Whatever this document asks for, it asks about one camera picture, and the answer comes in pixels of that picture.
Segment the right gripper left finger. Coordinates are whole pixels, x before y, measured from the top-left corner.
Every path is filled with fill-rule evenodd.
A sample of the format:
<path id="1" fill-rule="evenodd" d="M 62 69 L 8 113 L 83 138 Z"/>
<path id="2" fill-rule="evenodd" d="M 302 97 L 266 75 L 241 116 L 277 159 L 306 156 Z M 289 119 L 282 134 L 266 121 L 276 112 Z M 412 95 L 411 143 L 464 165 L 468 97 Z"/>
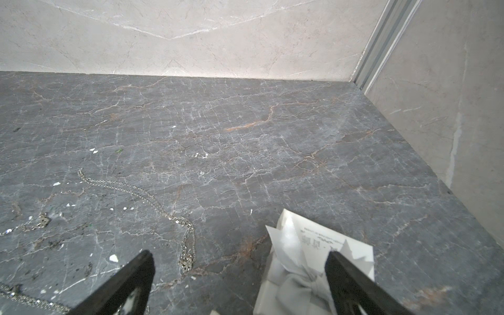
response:
<path id="1" fill-rule="evenodd" d="M 146 314 L 155 272 L 153 255 L 144 250 L 68 313 Z"/>

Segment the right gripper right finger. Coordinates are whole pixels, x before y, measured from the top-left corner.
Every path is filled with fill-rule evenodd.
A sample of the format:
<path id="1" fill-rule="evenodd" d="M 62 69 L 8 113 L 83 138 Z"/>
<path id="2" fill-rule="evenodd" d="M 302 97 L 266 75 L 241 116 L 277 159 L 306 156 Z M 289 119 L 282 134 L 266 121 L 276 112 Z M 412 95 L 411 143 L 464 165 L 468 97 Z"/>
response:
<path id="1" fill-rule="evenodd" d="M 338 251 L 329 253 L 325 272 L 337 314 L 412 313 Z"/>

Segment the white gift box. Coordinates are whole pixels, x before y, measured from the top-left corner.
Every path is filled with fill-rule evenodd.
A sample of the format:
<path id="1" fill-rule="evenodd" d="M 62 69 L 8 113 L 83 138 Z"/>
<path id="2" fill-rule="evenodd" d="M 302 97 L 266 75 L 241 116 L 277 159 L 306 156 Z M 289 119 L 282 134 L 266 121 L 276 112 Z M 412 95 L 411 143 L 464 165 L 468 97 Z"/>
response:
<path id="1" fill-rule="evenodd" d="M 335 314 L 324 270 L 331 251 L 340 252 L 371 280 L 374 248 L 287 209 L 267 228 L 272 248 L 254 314 Z"/>

